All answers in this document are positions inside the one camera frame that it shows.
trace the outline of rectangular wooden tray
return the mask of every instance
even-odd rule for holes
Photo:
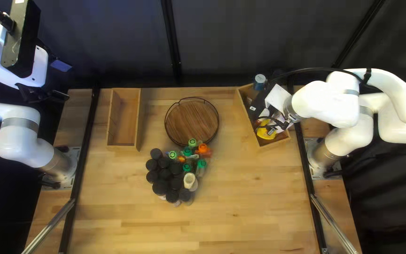
[[[143,118],[140,88],[114,88],[110,95],[107,120],[107,146],[140,151]]]
[[[277,134],[275,139],[272,140],[262,139],[256,135],[250,122],[249,115],[247,113],[247,97],[255,99],[257,95],[258,91],[253,90],[253,84],[240,86],[234,93],[234,101],[236,104],[238,104],[238,108],[244,118],[245,127],[247,130],[249,130],[252,142],[255,142],[260,149],[270,149],[278,146],[282,142],[290,141],[291,138],[288,130]]]

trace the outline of silver metal band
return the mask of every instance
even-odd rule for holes
[[[308,162],[316,169],[329,168],[343,156],[331,153],[325,145],[325,139],[308,152]]]
[[[37,169],[45,172],[52,181],[62,182],[70,174],[70,159],[57,148],[54,148],[53,158],[48,164]]]
[[[352,89],[346,89],[346,90],[344,91],[344,94],[346,94],[346,95],[356,95],[356,96],[359,96],[359,92],[356,91],[356,90],[352,90]]]
[[[359,113],[364,114],[364,115],[368,115],[368,116],[370,116],[372,118],[374,117],[373,111],[368,107],[360,106],[359,107]]]
[[[26,118],[5,118],[1,123],[1,128],[7,126],[21,126],[38,133],[38,124]]]
[[[289,118],[292,123],[300,122],[303,118],[299,116],[292,107],[292,96],[289,96],[284,103],[283,113],[285,118]]]

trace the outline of round basket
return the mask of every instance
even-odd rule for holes
[[[164,126],[167,136],[179,146],[187,146],[191,138],[208,143],[219,129],[219,113],[205,99],[182,98],[167,110]]]

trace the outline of green bottle cap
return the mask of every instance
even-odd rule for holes
[[[170,157],[170,159],[176,159],[177,156],[178,156],[178,155],[176,154],[175,151],[170,151],[170,152],[169,152],[169,157]]]
[[[207,164],[206,164],[206,160],[204,160],[204,159],[199,159],[199,161],[197,162],[197,166],[199,167],[199,168],[206,168],[206,166],[207,166]]]
[[[186,172],[190,172],[190,165],[187,164],[187,163],[184,163],[183,170],[186,171]]]
[[[184,147],[183,154],[184,154],[184,156],[191,156],[192,149],[190,149],[190,147]]]
[[[189,139],[189,142],[187,142],[189,147],[196,147],[197,146],[197,141],[194,138]]]

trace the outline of metal bar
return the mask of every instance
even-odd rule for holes
[[[181,81],[181,57],[176,37],[175,18],[173,17],[172,0],[161,0],[162,15],[166,26],[167,40],[169,42],[170,58],[172,61],[173,76],[175,81]]]
[[[24,249],[22,254],[30,254],[34,253],[38,246],[45,240],[48,235],[53,231],[53,229],[57,226],[57,224],[62,220],[62,218],[67,215],[67,213],[74,207],[75,199],[70,199],[64,207],[51,219],[46,227],[38,233],[38,235],[32,240],[32,242]]]
[[[353,46],[356,44],[356,42],[358,42],[359,38],[361,38],[361,35],[363,35],[364,31],[366,31],[371,21],[375,18],[384,2],[385,0],[375,0],[374,3],[372,3],[371,7],[369,7],[368,12],[364,15],[363,19],[356,27],[349,41],[347,41],[347,44],[342,49],[338,58],[336,59],[336,61],[333,62],[332,68],[339,68],[341,66],[347,55],[349,55],[350,51],[352,51]]]
[[[294,94],[294,77],[295,75],[291,75],[287,79],[286,87],[290,94]],[[327,244],[325,242],[324,230],[322,228],[322,222],[320,220],[319,212],[311,202],[310,195],[314,194],[314,185],[313,179],[311,178],[311,173],[309,171],[309,163],[306,156],[305,140],[303,138],[302,126],[300,125],[300,123],[295,123],[294,128],[296,130],[297,144],[299,145],[300,159],[303,168],[303,176],[305,178],[306,190],[308,192],[309,207],[311,209],[311,215],[313,216],[314,229],[316,230],[316,237],[319,244],[319,250],[321,251],[320,253],[324,254],[322,252],[322,249],[326,248]]]
[[[333,230],[333,232],[335,233],[339,242],[342,244],[342,246],[346,250],[346,252],[348,254],[358,254],[355,247],[349,241],[347,236],[342,232],[339,225],[336,223],[336,221],[333,219],[333,217],[330,215],[330,213],[325,209],[324,205],[320,202],[320,200],[313,194],[311,194],[310,196],[311,196],[311,201],[312,201],[313,205],[316,206],[319,213],[322,214],[322,216],[328,222],[328,224],[330,225],[330,228]]]
[[[95,119],[95,112],[97,111],[98,98],[100,95],[100,88],[93,88],[92,102],[90,104],[89,114],[87,118],[86,130],[82,139],[81,153],[79,154],[78,165],[74,178],[73,188],[71,190],[70,198],[74,198],[78,202],[79,193],[81,192],[82,176],[84,174],[84,166],[86,165],[87,152],[90,144],[90,136],[92,135],[93,120]],[[71,239],[71,231],[73,229],[74,214],[76,206],[74,206],[65,218],[64,231],[62,232],[62,239],[60,240],[59,253],[67,253]]]

